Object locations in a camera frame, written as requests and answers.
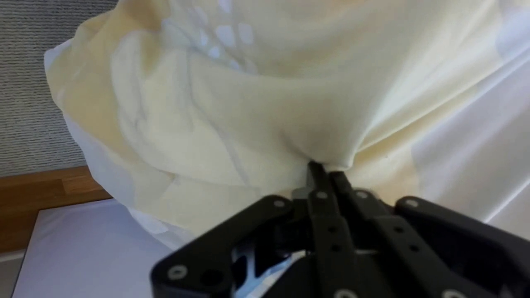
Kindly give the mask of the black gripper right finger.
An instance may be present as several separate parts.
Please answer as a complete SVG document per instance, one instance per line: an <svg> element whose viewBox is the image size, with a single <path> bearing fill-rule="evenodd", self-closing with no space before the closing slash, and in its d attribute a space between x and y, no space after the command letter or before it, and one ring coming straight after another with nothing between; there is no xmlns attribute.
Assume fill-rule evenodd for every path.
<svg viewBox="0 0 530 298"><path fill-rule="evenodd" d="M394 206L331 174L339 206L392 266L399 298L530 298L530 242L407 196Z"/></svg>

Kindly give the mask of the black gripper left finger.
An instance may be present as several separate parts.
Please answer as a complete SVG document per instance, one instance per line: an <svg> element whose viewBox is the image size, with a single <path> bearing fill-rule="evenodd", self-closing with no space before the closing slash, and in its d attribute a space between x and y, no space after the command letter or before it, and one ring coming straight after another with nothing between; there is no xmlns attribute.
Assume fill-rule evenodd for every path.
<svg viewBox="0 0 530 298"><path fill-rule="evenodd" d="M298 199L266 196L157 262L152 297L337 298L351 261L332 174L311 163Z"/></svg>

